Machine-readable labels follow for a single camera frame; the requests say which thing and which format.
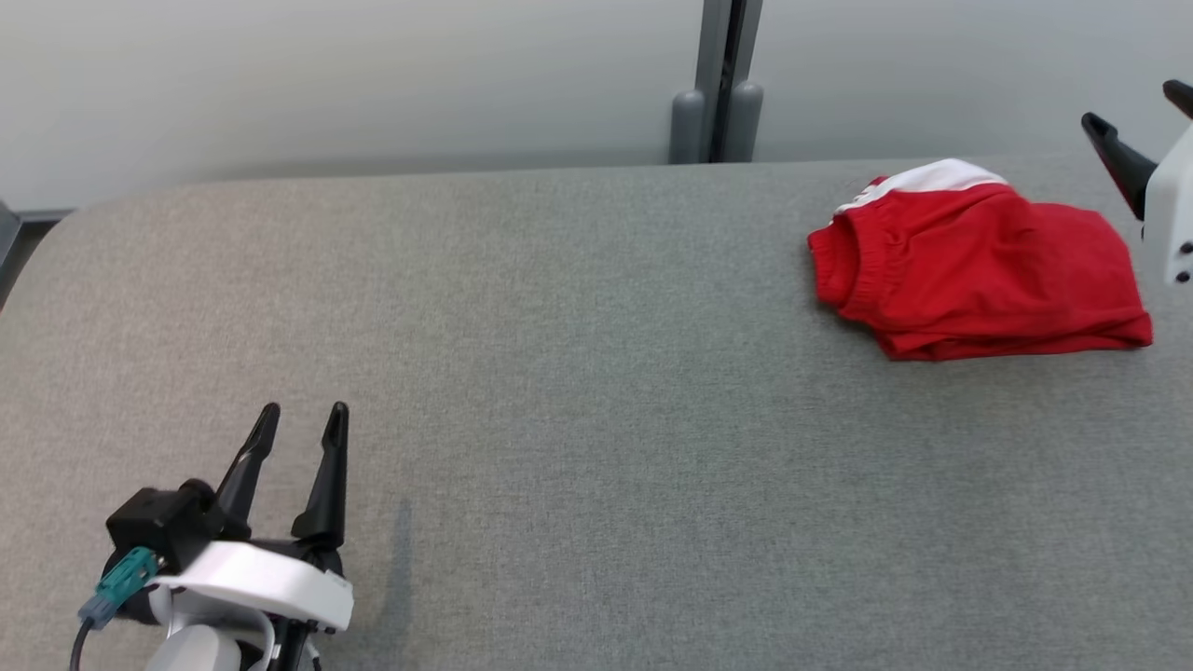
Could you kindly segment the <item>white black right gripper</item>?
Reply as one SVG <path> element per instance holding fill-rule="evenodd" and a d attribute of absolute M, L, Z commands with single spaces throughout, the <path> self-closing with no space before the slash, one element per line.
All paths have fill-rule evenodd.
<path fill-rule="evenodd" d="M 1162 84 L 1163 96 L 1185 118 L 1193 119 L 1193 86 L 1177 79 Z M 1119 129 L 1095 112 L 1081 118 L 1104 170 L 1143 229 L 1142 267 L 1166 285 L 1192 285 L 1192 128 L 1187 128 L 1160 161 L 1125 144 Z"/>

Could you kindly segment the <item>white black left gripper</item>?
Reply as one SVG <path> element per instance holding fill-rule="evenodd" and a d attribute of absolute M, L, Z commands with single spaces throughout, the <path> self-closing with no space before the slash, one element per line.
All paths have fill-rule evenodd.
<path fill-rule="evenodd" d="M 243 447 L 225 470 L 217 490 L 223 515 L 221 538 L 251 538 L 248 524 L 256 479 L 271 455 L 282 408 L 265 404 Z M 336 550 L 345 542 L 350 407 L 336 401 L 321 438 L 322 458 L 303 513 L 291 527 L 299 542 Z M 350 629 L 354 611 L 353 585 L 332 570 L 289 558 L 248 542 L 214 541 L 177 575 L 154 578 L 165 589 L 185 589 L 230 607 L 245 607 L 320 629 Z"/>

